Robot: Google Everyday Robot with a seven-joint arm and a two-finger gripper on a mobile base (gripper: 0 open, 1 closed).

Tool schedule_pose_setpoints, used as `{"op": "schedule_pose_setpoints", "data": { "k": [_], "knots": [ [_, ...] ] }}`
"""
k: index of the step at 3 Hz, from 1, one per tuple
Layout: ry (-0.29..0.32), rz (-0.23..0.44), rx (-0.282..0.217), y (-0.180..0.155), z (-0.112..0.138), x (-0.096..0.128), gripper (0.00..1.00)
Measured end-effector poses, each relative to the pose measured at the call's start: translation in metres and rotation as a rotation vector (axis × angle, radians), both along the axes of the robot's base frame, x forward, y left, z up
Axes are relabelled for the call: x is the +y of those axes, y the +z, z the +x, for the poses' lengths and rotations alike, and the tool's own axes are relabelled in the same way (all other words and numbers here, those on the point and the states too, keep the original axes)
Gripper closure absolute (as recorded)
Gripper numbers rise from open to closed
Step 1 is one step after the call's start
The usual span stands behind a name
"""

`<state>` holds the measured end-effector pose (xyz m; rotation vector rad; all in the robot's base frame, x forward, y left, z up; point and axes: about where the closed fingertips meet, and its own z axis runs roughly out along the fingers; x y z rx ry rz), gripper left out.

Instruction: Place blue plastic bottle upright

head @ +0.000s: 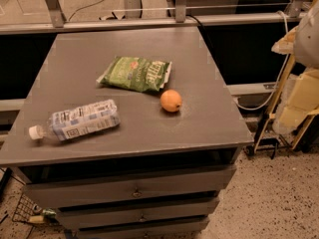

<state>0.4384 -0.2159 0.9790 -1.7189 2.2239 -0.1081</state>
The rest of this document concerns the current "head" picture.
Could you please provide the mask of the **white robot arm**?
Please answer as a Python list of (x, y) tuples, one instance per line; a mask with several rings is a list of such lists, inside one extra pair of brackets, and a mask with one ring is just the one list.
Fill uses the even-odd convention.
[(319, 68), (319, 1), (300, 21), (294, 41), (294, 56), (308, 68)]

